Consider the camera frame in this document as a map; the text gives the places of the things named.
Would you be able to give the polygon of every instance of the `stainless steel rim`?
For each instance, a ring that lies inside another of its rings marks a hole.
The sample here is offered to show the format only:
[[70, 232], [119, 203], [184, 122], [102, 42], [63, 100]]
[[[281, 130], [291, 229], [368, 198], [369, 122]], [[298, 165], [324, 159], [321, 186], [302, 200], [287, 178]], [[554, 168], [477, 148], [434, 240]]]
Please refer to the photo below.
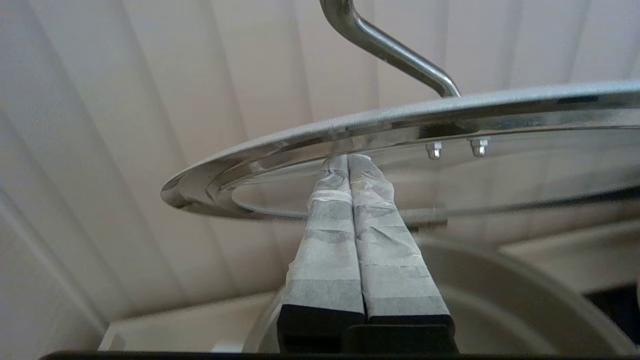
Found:
[[[416, 143], [545, 131], [639, 129], [639, 117], [616, 116], [618, 110], [640, 108], [640, 83], [558, 86], [448, 98], [433, 102], [368, 111], [310, 124], [256, 139], [216, 154], [187, 168], [162, 189], [174, 208], [215, 217], [300, 219], [303, 213], [240, 206], [232, 192], [243, 181], [274, 170], [325, 159], [337, 154], [377, 151]], [[602, 117], [581, 117], [599, 111]], [[458, 214], [433, 209], [401, 211], [408, 224], [442, 216], [470, 216], [572, 206], [585, 200], [637, 197], [636, 189], [547, 202], [514, 204], [495, 209], [469, 209]]]

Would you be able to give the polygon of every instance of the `lid handle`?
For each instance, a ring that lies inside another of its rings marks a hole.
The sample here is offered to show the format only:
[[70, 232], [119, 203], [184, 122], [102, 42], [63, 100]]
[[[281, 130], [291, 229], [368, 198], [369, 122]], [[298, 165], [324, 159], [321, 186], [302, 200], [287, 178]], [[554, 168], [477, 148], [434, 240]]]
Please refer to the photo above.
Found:
[[460, 96], [444, 70], [363, 19], [353, 0], [320, 0], [320, 5], [329, 24], [350, 42], [427, 84], [441, 97]]

